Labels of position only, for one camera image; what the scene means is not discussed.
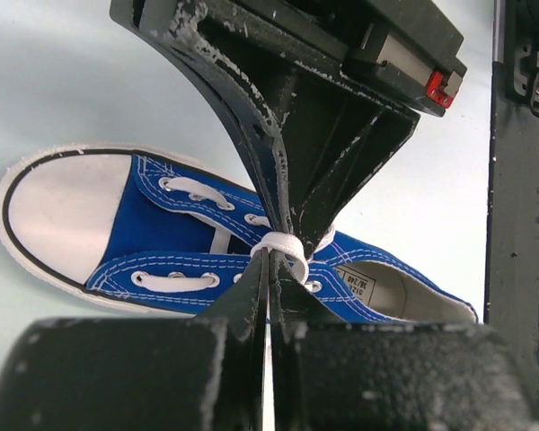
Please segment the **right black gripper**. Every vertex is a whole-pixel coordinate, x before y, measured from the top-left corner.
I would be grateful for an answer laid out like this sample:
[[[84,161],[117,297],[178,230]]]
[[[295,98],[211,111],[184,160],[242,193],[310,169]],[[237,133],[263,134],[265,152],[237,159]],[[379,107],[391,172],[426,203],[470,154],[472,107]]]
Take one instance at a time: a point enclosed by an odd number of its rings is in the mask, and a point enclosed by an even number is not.
[[[291,233],[314,251],[419,119],[344,78],[442,117],[467,71],[457,56],[464,37],[432,1],[231,2],[242,17],[199,30],[243,68],[276,115]]]

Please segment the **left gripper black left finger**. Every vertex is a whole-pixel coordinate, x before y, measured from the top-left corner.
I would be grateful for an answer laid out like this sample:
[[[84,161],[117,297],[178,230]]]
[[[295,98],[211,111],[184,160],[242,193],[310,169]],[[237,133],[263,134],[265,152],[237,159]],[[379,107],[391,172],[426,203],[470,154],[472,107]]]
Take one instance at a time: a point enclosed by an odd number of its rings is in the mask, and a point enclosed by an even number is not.
[[[269,255],[191,319],[34,322],[0,373],[0,430],[258,430]]]

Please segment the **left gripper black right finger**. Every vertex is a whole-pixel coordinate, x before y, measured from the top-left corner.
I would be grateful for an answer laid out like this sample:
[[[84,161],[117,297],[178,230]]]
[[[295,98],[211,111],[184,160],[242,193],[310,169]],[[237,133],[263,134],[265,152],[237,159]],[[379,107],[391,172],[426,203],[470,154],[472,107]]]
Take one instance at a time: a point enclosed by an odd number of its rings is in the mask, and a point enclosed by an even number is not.
[[[279,430],[539,430],[508,346],[477,324],[344,321],[269,255]]]

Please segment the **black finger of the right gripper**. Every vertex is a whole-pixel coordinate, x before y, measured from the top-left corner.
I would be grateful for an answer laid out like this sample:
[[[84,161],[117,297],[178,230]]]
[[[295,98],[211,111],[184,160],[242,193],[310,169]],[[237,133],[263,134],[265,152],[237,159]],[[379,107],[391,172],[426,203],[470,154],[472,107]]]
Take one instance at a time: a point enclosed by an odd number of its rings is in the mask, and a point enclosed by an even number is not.
[[[111,19],[187,77],[234,143],[274,230],[291,233],[287,151],[276,115],[253,80],[199,25],[244,14],[231,1],[113,1]]]

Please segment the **white shoelace of sneaker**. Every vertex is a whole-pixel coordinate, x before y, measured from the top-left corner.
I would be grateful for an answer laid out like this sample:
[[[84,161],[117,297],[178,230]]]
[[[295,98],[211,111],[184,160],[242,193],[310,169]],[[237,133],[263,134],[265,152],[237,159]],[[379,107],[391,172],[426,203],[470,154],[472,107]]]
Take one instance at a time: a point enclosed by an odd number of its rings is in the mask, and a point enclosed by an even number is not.
[[[234,205],[217,190],[188,177],[162,177],[158,184],[168,192],[186,192],[193,200],[212,201],[222,210],[234,209]],[[210,251],[225,251],[232,234],[230,229],[199,213],[193,213],[192,216],[216,228]],[[270,251],[281,251],[289,257],[293,261],[292,269],[296,281],[305,286],[307,290],[314,290],[312,286],[306,284],[309,276],[309,263],[308,258],[305,257],[304,247],[297,237],[288,233],[269,232],[252,247],[252,252],[264,248]],[[131,281],[135,286],[143,287],[152,292],[188,293],[216,287],[220,284],[221,278],[213,272],[206,272],[200,277],[185,277],[180,272],[172,272],[166,277],[159,277],[137,270],[132,273]]]

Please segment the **blue sneaker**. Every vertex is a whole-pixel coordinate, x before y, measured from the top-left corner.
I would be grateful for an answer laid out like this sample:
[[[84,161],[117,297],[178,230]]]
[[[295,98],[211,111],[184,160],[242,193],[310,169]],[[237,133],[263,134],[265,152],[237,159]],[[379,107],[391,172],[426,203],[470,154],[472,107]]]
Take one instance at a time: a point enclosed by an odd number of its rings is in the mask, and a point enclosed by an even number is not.
[[[59,146],[11,167],[0,240],[71,295],[184,315],[205,311],[273,243],[254,191],[187,157],[116,143]],[[478,321],[417,269],[334,228],[301,265],[304,287],[347,321]]]

